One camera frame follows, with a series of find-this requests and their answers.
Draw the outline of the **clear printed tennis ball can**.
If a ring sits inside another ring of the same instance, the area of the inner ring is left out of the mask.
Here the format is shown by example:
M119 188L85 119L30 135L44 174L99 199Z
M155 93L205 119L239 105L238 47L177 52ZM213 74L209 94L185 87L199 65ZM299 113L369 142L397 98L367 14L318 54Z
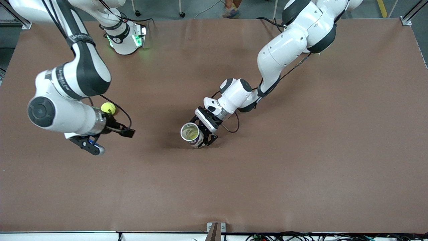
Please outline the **clear printed tennis ball can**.
M181 131L180 131L180 135L181 135L181 137L182 137L182 139L184 139L183 138L183 134L182 134L182 130L183 130L183 128L185 127L185 126L187 126L187 125L194 125L194 126L196 126L195 124L193 124L193 123L186 123L185 125L183 125L182 126L182 128L181 128ZM200 129L199 129L199 136L196 138L196 139L194 139L194 140L192 140L192 141L187 141L192 147L194 147L194 148L200 148L200 144L202 143L202 140L203 140L203 135L202 135L202 132L200 131Z

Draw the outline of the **person's colourful sneaker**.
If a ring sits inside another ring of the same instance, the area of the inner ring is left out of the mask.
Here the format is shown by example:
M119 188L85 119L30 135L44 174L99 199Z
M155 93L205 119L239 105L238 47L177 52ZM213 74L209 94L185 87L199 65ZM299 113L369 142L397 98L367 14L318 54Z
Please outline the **person's colourful sneaker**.
M224 12L222 18L234 19L239 16L239 6L242 0L224 0Z

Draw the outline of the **white table edge rail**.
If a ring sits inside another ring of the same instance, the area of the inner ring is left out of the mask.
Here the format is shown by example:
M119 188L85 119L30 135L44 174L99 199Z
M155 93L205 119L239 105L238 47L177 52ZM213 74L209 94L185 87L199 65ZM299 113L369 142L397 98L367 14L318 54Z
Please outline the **white table edge rail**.
M226 232L227 241L428 241L425 233ZM0 232L0 241L205 241L206 232Z

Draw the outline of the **aluminium frame profile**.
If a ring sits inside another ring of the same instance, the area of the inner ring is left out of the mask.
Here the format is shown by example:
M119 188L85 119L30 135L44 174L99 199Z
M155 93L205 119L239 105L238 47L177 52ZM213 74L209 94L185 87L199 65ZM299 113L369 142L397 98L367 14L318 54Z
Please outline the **aluminium frame profile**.
M31 29L32 23L18 14L8 0L0 0L0 27Z
M404 16L401 16L401 22L403 26L412 25L411 20L420 12L425 6L428 5L428 0L419 0L415 6L413 6Z

